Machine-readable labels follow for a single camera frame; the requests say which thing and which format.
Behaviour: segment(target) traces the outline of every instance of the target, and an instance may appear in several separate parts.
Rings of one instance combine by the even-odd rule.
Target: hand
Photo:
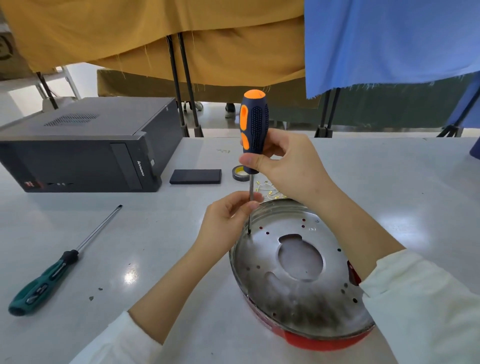
[[[264,200],[258,192],[253,198],[249,201],[248,191],[237,191],[209,205],[192,248],[217,262],[233,247],[248,216]]]
[[[274,154],[283,158],[270,159]],[[264,154],[244,153],[239,162],[263,173],[281,193],[309,208],[321,199],[322,191],[336,187],[305,134],[269,129]]]

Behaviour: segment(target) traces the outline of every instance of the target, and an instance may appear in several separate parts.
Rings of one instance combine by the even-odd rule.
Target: screwdriver shaft
[[[80,249],[82,249],[85,244],[87,244],[90,240],[92,240],[92,238],[95,236],[95,234],[96,234],[102,227],[104,227],[104,225],[111,219],[111,217],[112,217],[113,215],[115,215],[115,213],[116,213],[118,210],[120,210],[122,207],[123,207],[123,205],[118,205],[117,208],[116,208],[115,210],[113,210],[113,212],[112,212],[110,215],[108,215],[107,218],[106,218],[105,220],[103,220],[102,223],[101,223],[100,225],[98,225],[98,226],[96,227],[96,229],[93,230],[93,231],[90,233],[90,235],[88,235],[88,236],[85,238],[85,240],[82,241],[79,246],[77,246],[77,248],[76,248],[75,250],[76,250],[76,251],[80,251]]]
[[[250,175],[250,201],[253,201],[253,174]],[[251,214],[248,216],[248,234],[252,233],[250,229]]]

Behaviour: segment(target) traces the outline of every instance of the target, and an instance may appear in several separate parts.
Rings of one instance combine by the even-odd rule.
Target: person's left hand
[[[207,207],[197,240],[193,244],[204,256],[218,261],[240,237],[245,221],[264,200],[262,194],[236,191]]]

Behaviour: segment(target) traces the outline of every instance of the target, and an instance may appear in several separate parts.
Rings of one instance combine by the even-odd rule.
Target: floor
[[[225,119],[225,104],[218,102],[203,102],[203,111],[198,111],[198,122],[202,127],[205,137],[236,137],[239,135],[238,131],[238,110],[240,104],[235,104],[237,110],[236,119]],[[187,114],[185,114],[187,126],[189,128],[190,136],[193,136],[193,114],[187,106]],[[283,123],[277,123],[277,128],[284,129]],[[312,124],[300,123],[291,124],[288,130],[305,133],[309,137],[315,135],[315,126]],[[334,130],[334,138],[428,138],[437,136],[439,131],[409,131],[409,132],[345,132]],[[462,136],[480,137],[480,129],[464,129]]]

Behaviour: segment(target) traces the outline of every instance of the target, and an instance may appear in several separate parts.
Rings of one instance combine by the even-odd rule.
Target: table surface
[[[313,142],[327,171],[350,197],[407,248],[480,293],[480,160],[468,155],[474,138]],[[160,190],[145,194],[27,194],[0,167],[0,362],[68,363],[190,248],[208,204],[248,189],[248,183],[231,177],[240,153],[237,138],[184,138],[162,174]],[[222,168],[222,183],[168,183],[174,169],[191,168]],[[75,248],[118,204],[123,209],[85,248],[50,301],[32,316],[9,315],[7,306],[20,288],[64,250]],[[394,361],[377,329],[339,352],[289,346],[249,310],[227,256],[193,291],[159,360]]]

